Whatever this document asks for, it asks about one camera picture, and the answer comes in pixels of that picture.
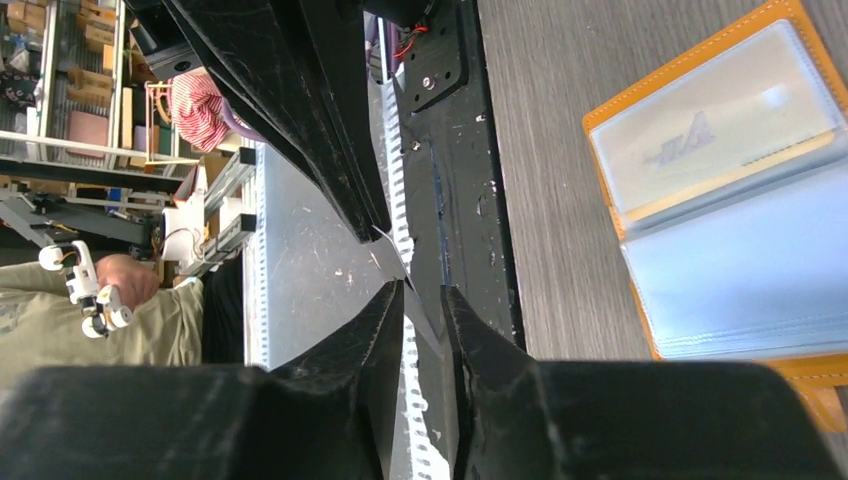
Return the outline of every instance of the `gray metal surface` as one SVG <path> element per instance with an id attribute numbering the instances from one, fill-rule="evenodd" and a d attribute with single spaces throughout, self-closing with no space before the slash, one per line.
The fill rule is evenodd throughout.
<path id="1" fill-rule="evenodd" d="M 479 2 L 527 345 L 539 358 L 649 350 L 583 115 L 762 0 Z M 848 78 L 848 2 L 807 9 Z M 845 437 L 829 436 L 846 463 Z"/>
<path id="2" fill-rule="evenodd" d="M 0 202 L 0 220 L 8 224 L 23 238 L 35 243 L 39 247 L 46 247 L 53 242 L 45 234 L 43 229 L 33 229 L 33 225 L 42 221 L 33 214 L 29 205 L 21 198 L 9 198 Z"/>
<path id="3" fill-rule="evenodd" d="M 369 104 L 388 192 L 381 89 L 376 85 L 369 86 Z M 386 261 L 396 255 L 387 240 L 360 245 L 317 187 L 271 148 L 257 148 L 256 183 L 259 228 L 245 250 L 245 295 L 250 299 L 246 361 L 275 368 L 339 328 L 385 281 L 401 278 L 403 271 L 392 268 L 400 267 L 396 258 L 396 265 Z M 257 344 L 267 348 L 255 348 Z M 400 382 L 405 383 L 403 375 Z M 412 477 L 406 404 L 400 389 L 392 480 Z"/>

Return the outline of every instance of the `shelf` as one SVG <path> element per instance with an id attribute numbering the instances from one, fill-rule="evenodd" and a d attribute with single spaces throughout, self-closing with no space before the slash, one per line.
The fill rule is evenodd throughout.
<path id="1" fill-rule="evenodd" d="M 77 25 L 77 14 L 80 12 L 79 1 L 47 0 L 40 71 L 42 98 L 37 106 L 38 116 L 31 118 L 30 134 L 16 133 L 15 108 L 0 102 L 0 159 L 24 163 L 51 163 L 84 170 L 106 170 L 133 176 L 147 175 L 151 179 L 182 178 L 191 170 L 192 165 L 157 165 L 154 172 L 145 174 L 132 167 L 119 167 L 120 163 L 125 163 L 119 160 L 127 157 L 145 157 L 147 153 L 120 148 L 123 88 L 129 86 L 125 85 L 128 80 L 125 77 L 128 76 L 128 63 L 131 59 L 126 48 L 129 43 L 128 10 L 123 2 L 116 3 L 112 68 L 109 72 L 104 70 L 103 53 L 89 50 L 85 31 Z M 2 23 L 0 34 L 8 35 L 9 28 L 2 14 L 0 14 L 0 23 Z M 5 49 L 3 53 L 8 56 L 14 51 L 14 46 L 10 42 L 3 42 L 0 49 Z M 112 84 L 111 95 L 106 92 L 100 106 L 71 100 L 67 87 L 71 82 L 69 69 L 72 67 L 109 75 Z M 104 128 L 107 130 L 105 145 L 87 145 L 67 140 L 70 116 L 74 111 L 107 119 L 108 123 L 104 122 Z M 201 156 L 191 153 L 191 146 L 177 135 L 172 135 L 172 138 L 171 152 L 166 155 L 153 155 L 154 160 L 196 160 Z M 74 155 L 68 153 L 68 149 L 88 150 L 97 154 Z"/>
<path id="2" fill-rule="evenodd" d="M 124 45 L 127 33 L 127 7 L 124 2 L 118 2 L 115 19 L 115 46 L 112 48 L 112 105 L 109 109 L 109 146 L 121 146 L 121 109 L 123 108 L 124 93 Z M 112 170 L 118 157 L 107 157 L 107 168 Z"/>

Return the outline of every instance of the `orange stitching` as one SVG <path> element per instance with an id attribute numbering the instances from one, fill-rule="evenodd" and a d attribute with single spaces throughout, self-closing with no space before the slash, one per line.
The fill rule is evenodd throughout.
<path id="1" fill-rule="evenodd" d="M 813 378 L 843 378 L 848 377 L 848 373 L 827 373 L 823 375 L 802 375 L 798 377 L 787 377 L 789 380 L 809 380 Z"/>
<path id="2" fill-rule="evenodd" d="M 715 44 L 716 42 L 718 42 L 718 41 L 720 41 L 720 40 L 724 39 L 724 37 L 726 37 L 726 36 L 730 35 L 731 33 L 735 32 L 736 30 L 738 30 L 738 29 L 740 29 L 740 28 L 744 27 L 745 25 L 747 25 L 748 23 L 750 23 L 751 21 L 753 21 L 755 18 L 757 18 L 758 16 L 760 16 L 760 15 L 762 15 L 763 13 L 767 12 L 768 10 L 770 10 L 770 9 L 774 8 L 774 7 L 775 7 L 775 6 L 777 6 L 777 5 L 778 5 L 778 3 L 773 2 L 773 3 L 769 3 L 768 5 L 763 6 L 763 8 L 761 8 L 761 9 L 760 9 L 757 13 L 755 13 L 754 15 L 752 15 L 752 16 L 751 16 L 751 18 L 749 18 L 749 19 L 745 20 L 744 22 L 742 22 L 742 23 L 740 23 L 740 24 L 738 24 L 738 25 L 735 25 L 735 26 L 734 26 L 733 28 L 731 28 L 730 30 L 728 30 L 728 31 L 724 32 L 724 33 L 723 33 L 720 37 L 718 37 L 718 38 L 714 38 L 714 39 L 710 40 L 709 42 L 707 42 L 707 43 L 706 43 L 706 44 L 704 44 L 704 45 L 701 45 L 700 47 L 698 47 L 698 48 L 697 48 L 697 49 L 695 49 L 695 50 L 690 50 L 690 51 L 689 51 L 689 53 L 688 53 L 685 57 L 683 57 L 683 58 L 679 59 L 677 62 L 675 62 L 675 63 L 673 63 L 673 64 L 671 64 L 671 65 L 667 65 L 667 66 L 666 66 L 665 68 L 663 68 L 662 70 L 656 71 L 656 72 L 654 72 L 653 74 L 651 74 L 651 75 L 649 75 L 649 76 L 647 76 L 647 77 L 643 78 L 643 79 L 642 79 L 642 81 L 640 81 L 640 82 L 639 82 L 639 83 L 637 83 L 636 85 L 633 85 L 632 87 L 628 88 L 628 89 L 627 89 L 627 90 L 625 90 L 624 92 L 620 93 L 620 94 L 619 94 L 619 95 L 617 95 L 615 98 L 613 98 L 612 100 L 610 100 L 610 101 L 609 101 L 606 105 L 603 105 L 603 106 L 599 107 L 597 110 L 595 110 L 594 112 L 589 113 L 589 115 L 587 115 L 587 117 L 588 117 L 588 118 L 593 118 L 593 117 L 596 117 L 596 116 L 600 115 L 600 114 L 601 114 L 601 113 L 603 113 L 604 111 L 609 110 L 610 108 L 612 108 L 613 106 L 615 106 L 615 104 L 617 104 L 617 103 L 619 103 L 619 102 L 623 101 L 624 99 L 626 99 L 626 98 L 627 98 L 627 97 L 629 97 L 630 95 L 634 95 L 634 94 L 636 94 L 639 90 L 641 90 L 641 89 L 643 89 L 644 87 L 646 87 L 646 86 L 650 85 L 650 84 L 651 84 L 651 82 L 653 82 L 654 80 L 657 80 L 657 79 L 659 79 L 660 77 L 662 77 L 663 75 L 665 75 L 666 73 L 669 73 L 669 72 L 671 72 L 672 70 L 675 70 L 675 69 L 676 69 L 676 68 L 677 68 L 677 67 L 678 67 L 681 63 L 688 61 L 690 58 L 692 58 L 693 56 L 697 55 L 698 53 L 700 53 L 700 52 L 701 52 L 701 51 L 703 51 L 704 49 L 706 49 L 706 48 L 708 48 L 708 47 L 712 46 L 713 44 Z M 783 5 L 784 5 L 784 6 L 786 6 L 787 8 L 789 8 L 789 2 L 788 2 L 788 1 L 784 1 L 784 2 L 783 2 Z"/>
<path id="3" fill-rule="evenodd" d="M 607 210 L 610 212 L 610 218 L 612 219 L 612 226 L 615 229 L 615 236 L 618 237 L 619 242 L 623 242 L 627 240 L 627 232 L 624 230 L 624 226 L 621 223 L 621 219 L 618 218 L 618 210 L 615 209 L 615 205 L 609 205 Z"/>

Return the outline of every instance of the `gray tabletop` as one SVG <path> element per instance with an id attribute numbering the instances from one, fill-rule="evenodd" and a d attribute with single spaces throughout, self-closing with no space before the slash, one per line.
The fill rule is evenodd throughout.
<path id="1" fill-rule="evenodd" d="M 649 358 L 583 115 L 762 0 L 479 2 L 527 345 Z M 848 79 L 848 2 L 805 2 Z M 842 459 L 848 450 L 832 436 Z"/>

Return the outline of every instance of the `scratch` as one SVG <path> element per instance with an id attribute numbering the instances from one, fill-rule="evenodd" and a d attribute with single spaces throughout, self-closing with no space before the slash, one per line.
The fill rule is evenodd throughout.
<path id="1" fill-rule="evenodd" d="M 315 254 L 315 259 L 318 260 L 318 266 L 324 268 L 324 264 L 321 263 L 321 257 L 318 255 L 318 249 L 315 245 L 312 245 L 312 253 Z"/>
<path id="2" fill-rule="evenodd" d="M 374 252 L 369 250 L 368 253 L 371 254 L 371 260 L 374 260 L 374 264 L 377 265 L 377 270 L 382 270 L 383 267 L 380 266 L 380 262 L 377 261 L 377 256 L 374 255 Z"/>
<path id="3" fill-rule="evenodd" d="M 277 264 L 276 264 L 276 265 L 274 265 L 274 269 L 273 269 L 273 270 L 271 270 L 271 278 L 274 278 L 274 275 L 276 275 L 276 274 L 277 274 L 277 269 L 279 269 L 279 268 L 280 268 L 280 264 L 282 264 L 282 263 L 283 263 L 283 260 L 285 260 L 285 258 L 286 258 L 286 252 L 288 252 L 288 251 L 289 251 L 289 247 L 286 247 L 286 249 L 285 249 L 285 250 L 283 250 L 283 253 L 280 255 L 280 259 L 279 259 L 279 260 L 277 260 Z"/>

